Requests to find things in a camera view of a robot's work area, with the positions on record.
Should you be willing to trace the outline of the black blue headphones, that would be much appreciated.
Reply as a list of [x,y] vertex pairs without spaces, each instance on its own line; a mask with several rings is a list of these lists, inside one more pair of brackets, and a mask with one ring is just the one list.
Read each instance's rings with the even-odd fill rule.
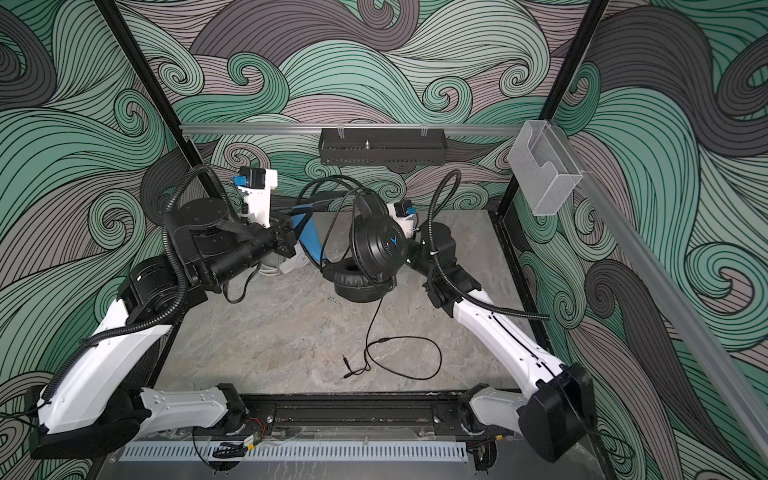
[[[347,193],[341,202],[351,202],[349,252],[337,262],[327,258],[325,244],[311,223],[314,208],[304,201],[309,190],[317,193],[328,182],[344,187]],[[396,274],[407,260],[408,237],[373,189],[345,175],[314,179],[300,190],[292,213],[298,244],[338,296],[352,303],[371,303],[394,290]]]

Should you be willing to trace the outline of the white headphones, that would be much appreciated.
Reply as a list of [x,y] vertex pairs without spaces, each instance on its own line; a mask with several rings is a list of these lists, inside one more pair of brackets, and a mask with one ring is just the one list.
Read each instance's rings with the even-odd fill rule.
[[271,253],[261,261],[259,274],[267,277],[287,275],[309,264],[310,260],[304,253],[297,253],[291,258]]

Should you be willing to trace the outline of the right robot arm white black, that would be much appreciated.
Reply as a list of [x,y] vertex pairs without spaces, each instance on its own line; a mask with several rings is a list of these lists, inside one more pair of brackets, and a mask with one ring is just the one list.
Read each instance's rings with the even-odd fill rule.
[[428,228],[409,203],[387,206],[408,242],[407,266],[424,275],[434,307],[472,332],[505,367],[519,391],[477,387],[465,397],[469,427],[520,434],[542,459],[555,462],[587,437],[595,422],[592,377],[579,364],[547,352],[500,313],[482,286],[458,265],[450,229]]

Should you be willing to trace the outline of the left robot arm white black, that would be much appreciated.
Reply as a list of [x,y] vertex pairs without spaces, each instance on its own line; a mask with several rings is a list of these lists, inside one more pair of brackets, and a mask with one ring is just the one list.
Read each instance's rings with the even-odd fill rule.
[[209,293],[221,293],[269,254],[291,257],[296,236],[289,217],[271,209],[278,184],[273,169],[243,167],[233,182],[245,205],[237,212],[221,183],[212,197],[182,195],[197,178],[188,171],[163,211],[161,255],[134,267],[94,331],[49,384],[27,394],[37,419],[30,436],[34,459],[93,459],[137,437],[197,427],[216,434],[242,429],[246,407],[228,383],[189,392],[133,387],[126,380],[145,354]]

